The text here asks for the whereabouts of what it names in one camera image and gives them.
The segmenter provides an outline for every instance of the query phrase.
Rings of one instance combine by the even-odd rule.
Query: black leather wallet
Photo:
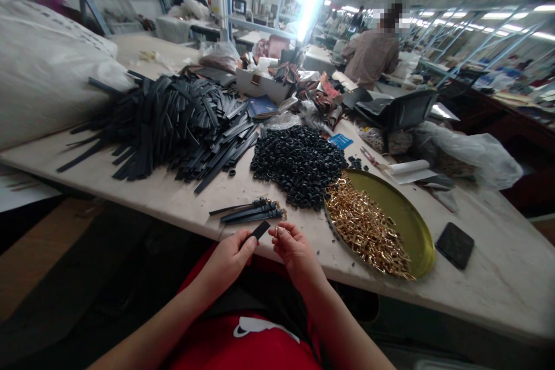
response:
[[[457,269],[464,270],[474,248],[474,239],[453,223],[448,223],[435,248]]]

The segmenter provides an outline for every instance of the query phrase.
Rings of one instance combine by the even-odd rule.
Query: red shirt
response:
[[[216,248],[214,244],[197,262],[181,285],[185,289],[202,270]],[[283,266],[253,256],[250,267],[287,276]],[[311,331],[315,346],[319,345]],[[310,346],[284,327],[249,311],[194,322],[175,347],[169,360],[171,370],[196,369],[320,369]]]

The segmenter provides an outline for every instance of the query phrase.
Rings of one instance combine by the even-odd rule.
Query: hand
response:
[[[245,265],[250,263],[257,246],[256,237],[249,237],[252,233],[248,228],[242,228],[223,239],[195,278],[194,281],[207,291],[210,303],[218,299],[236,281]]]
[[[306,237],[295,224],[281,221],[271,228],[273,250],[282,258],[291,281],[304,295],[326,282],[324,271]]]

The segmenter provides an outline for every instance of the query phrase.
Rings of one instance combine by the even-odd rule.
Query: white paper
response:
[[[55,197],[61,193],[31,175],[0,165],[0,212]]]
[[[387,173],[400,185],[436,176],[429,170],[430,164],[425,160],[389,165]]]
[[[430,164],[423,159],[412,161],[412,162],[405,162],[402,164],[389,165],[389,169],[392,175],[397,175],[399,173],[405,173],[405,172],[418,171],[419,169],[427,169],[429,167],[430,167]]]

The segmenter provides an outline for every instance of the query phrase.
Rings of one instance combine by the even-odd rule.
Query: round metal tray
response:
[[[410,274],[418,279],[428,273],[435,263],[435,247],[430,231],[416,208],[384,179],[358,169],[345,169],[345,172],[357,191],[366,191],[370,199],[378,203],[384,213],[395,221],[394,228],[401,234],[404,242],[403,248],[410,257]],[[337,233],[331,222],[327,205],[325,214],[339,241],[360,263],[373,269],[372,265],[363,261],[353,252]]]

